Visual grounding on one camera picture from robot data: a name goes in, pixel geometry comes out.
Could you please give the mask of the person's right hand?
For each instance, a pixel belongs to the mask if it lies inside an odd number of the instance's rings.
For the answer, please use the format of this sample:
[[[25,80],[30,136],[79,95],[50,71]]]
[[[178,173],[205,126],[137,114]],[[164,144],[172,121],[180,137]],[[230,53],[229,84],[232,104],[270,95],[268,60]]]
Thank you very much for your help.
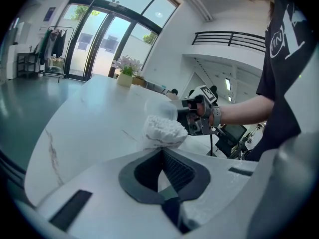
[[[206,112],[205,105],[195,101],[188,103],[188,107],[190,110],[196,110],[197,115],[200,117],[202,117]]]

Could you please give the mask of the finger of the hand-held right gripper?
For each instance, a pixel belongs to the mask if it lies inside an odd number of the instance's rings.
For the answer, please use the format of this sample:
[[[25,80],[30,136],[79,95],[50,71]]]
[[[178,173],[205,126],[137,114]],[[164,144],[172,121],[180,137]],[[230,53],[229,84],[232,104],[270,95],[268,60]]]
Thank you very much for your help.
[[[188,100],[174,100],[171,102],[177,110],[178,114],[186,114],[188,113]]]

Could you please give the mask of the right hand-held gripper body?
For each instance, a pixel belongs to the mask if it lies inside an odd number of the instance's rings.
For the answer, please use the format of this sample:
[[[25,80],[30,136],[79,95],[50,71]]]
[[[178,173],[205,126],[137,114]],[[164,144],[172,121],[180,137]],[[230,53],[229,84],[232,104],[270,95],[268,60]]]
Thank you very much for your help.
[[[185,127],[189,135],[212,135],[212,123],[210,118],[214,113],[218,113],[218,107],[213,103],[217,100],[217,97],[211,92],[207,85],[196,87],[192,94],[186,98],[188,103],[198,102],[205,105],[206,112],[200,117],[197,115],[196,110],[190,110],[188,107],[188,113],[177,114],[177,121]]]

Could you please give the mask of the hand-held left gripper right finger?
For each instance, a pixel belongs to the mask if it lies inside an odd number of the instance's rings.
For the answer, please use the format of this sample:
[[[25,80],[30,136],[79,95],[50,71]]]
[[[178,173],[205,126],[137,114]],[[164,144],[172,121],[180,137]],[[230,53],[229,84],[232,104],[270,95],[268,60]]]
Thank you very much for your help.
[[[176,223],[163,239],[246,239],[261,195],[261,164],[162,150],[169,178],[179,183]]]

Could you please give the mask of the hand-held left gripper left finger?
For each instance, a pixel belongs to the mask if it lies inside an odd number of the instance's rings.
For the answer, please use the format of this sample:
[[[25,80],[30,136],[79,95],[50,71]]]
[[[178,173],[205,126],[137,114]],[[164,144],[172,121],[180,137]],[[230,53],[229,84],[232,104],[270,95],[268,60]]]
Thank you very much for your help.
[[[181,232],[159,205],[140,204],[120,186],[121,169],[149,154],[141,151],[93,165],[41,200],[37,212],[47,221],[79,190],[91,197],[67,233],[78,239],[177,239]]]

